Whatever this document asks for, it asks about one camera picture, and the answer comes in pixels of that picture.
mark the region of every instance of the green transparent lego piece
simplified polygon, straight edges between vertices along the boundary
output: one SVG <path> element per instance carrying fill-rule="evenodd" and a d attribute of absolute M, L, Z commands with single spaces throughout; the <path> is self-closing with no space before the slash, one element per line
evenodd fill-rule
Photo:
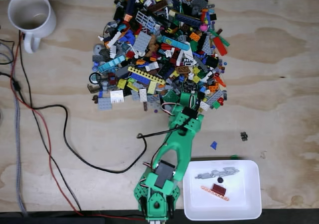
<path fill-rule="evenodd" d="M 178 95 L 173 91 L 173 90 L 169 90 L 164 96 L 163 96 L 163 100 L 165 102 L 172 102 L 172 103 L 176 103 L 179 100 Z"/>

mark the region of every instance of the blue lego brick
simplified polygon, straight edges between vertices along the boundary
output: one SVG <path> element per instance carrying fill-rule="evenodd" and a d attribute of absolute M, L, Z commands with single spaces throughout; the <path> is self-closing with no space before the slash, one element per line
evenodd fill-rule
<path fill-rule="evenodd" d="M 124 60 L 125 60 L 125 57 L 122 55 L 122 56 L 119 56 L 111 61 L 105 62 L 103 65 L 98 67 L 99 72 L 101 72 L 101 73 L 105 72 L 105 71 L 109 70 L 110 68 L 112 68 L 113 66 L 120 64 Z"/>
<path fill-rule="evenodd" d="M 131 93 L 132 93 L 132 100 L 133 101 L 139 101 L 140 100 L 140 96 L 139 96 L 139 93 L 137 91 L 131 90 Z"/>
<path fill-rule="evenodd" d="M 135 80 L 137 80 L 137 81 L 139 81 L 139 82 L 141 82 L 143 84 L 146 84 L 146 85 L 148 85 L 150 83 L 149 79 L 147 79 L 147 78 L 145 78 L 143 76 L 140 76 L 138 74 L 135 74 L 135 73 L 131 74 L 131 78 L 133 78 L 133 79 L 135 79 Z"/>
<path fill-rule="evenodd" d="M 108 111 L 112 109 L 110 97 L 98 98 L 98 107 L 100 111 Z"/>
<path fill-rule="evenodd" d="M 136 38 L 133 49 L 141 52 L 145 51 L 151 38 L 152 37 L 150 35 L 147 35 L 146 33 L 141 31 Z"/>
<path fill-rule="evenodd" d="M 133 12 L 134 12 L 134 7 L 135 7 L 135 1 L 136 0 L 128 0 L 128 4 L 126 6 L 126 14 L 129 14 L 129 15 L 133 15 Z"/>
<path fill-rule="evenodd" d="M 216 150 L 216 148 L 217 148 L 217 142 L 214 141 L 210 146 L 211 146 L 213 149 Z"/>
<path fill-rule="evenodd" d="M 178 21 L 182 21 L 186 23 L 187 25 L 194 26 L 194 27 L 200 27 L 201 21 L 199 19 L 196 19 L 191 16 L 187 16 L 184 14 L 176 13 L 175 14 L 175 19 Z"/>
<path fill-rule="evenodd" d="M 163 36 L 161 38 L 161 41 L 166 43 L 166 44 L 168 44 L 168 45 L 170 45 L 170 46 L 174 46 L 174 47 L 177 47 L 177 48 L 185 50 L 185 51 L 189 50 L 189 45 L 188 44 L 181 43 L 179 41 L 176 41 L 174 39 L 168 38 L 166 36 Z"/>

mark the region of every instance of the wooden table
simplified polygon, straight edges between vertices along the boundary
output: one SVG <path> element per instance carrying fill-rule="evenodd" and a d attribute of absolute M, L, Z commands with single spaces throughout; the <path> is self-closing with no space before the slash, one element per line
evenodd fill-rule
<path fill-rule="evenodd" d="M 144 112 L 130 97 L 108 112 L 97 111 L 86 85 L 92 49 L 111 21 L 113 0 L 50 0 L 57 27 L 35 54 L 23 53 L 36 106 L 70 110 L 67 138 L 86 160 L 123 169 L 142 151 L 139 132 L 167 128 L 167 115 Z M 263 208 L 319 208 L 319 0 L 210 0 L 217 28 L 229 42 L 225 81 L 228 101 L 206 112 L 193 142 L 193 157 L 237 154 L 259 165 Z M 0 38 L 17 41 L 0 0 Z M 8 66 L 0 66 L 9 71 Z M 16 76 L 27 92 L 20 62 Z M 0 212 L 18 211 L 15 194 L 14 106 L 8 79 L 0 78 Z M 84 210 L 136 209 L 133 188 L 161 144 L 148 139 L 143 158 L 120 175 L 79 161 L 62 136 L 64 111 L 43 111 L 53 156 Z M 240 132 L 247 132 L 243 142 Z M 217 141 L 217 150 L 210 145 Z M 31 111 L 22 107 L 22 194 L 29 211 L 70 210 L 48 168 Z M 174 158 L 170 153 L 167 160 Z M 177 207 L 183 207 L 182 195 Z"/>

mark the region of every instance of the lego pile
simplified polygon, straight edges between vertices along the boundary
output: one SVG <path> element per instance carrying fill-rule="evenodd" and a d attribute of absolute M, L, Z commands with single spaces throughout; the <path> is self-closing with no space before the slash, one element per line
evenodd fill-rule
<path fill-rule="evenodd" d="M 171 114 L 173 104 L 199 111 L 227 100 L 221 76 L 229 43 L 215 31 L 215 5 L 208 0 L 115 0 L 104 44 L 94 46 L 88 85 L 99 110 L 111 110 L 125 96 L 144 110 Z"/>

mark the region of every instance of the gray cable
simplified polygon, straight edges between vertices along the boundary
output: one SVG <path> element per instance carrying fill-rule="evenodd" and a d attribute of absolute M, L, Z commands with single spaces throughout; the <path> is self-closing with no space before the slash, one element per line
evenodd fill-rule
<path fill-rule="evenodd" d="M 10 58 L 3 54 L 0 53 L 0 55 L 4 56 L 7 58 L 8 61 L 10 61 Z M 28 216 L 28 213 L 26 211 L 26 208 L 23 204 L 22 201 L 22 196 L 21 196 L 21 152 L 20 152 L 20 106 L 19 106 L 19 101 L 15 96 L 13 96 L 13 101 L 14 101 L 14 130 L 15 130 L 15 145 L 16 145 L 16 177 L 15 177 L 15 191 L 16 191 L 16 198 L 18 202 L 18 206 L 23 214 L 23 216 Z"/>

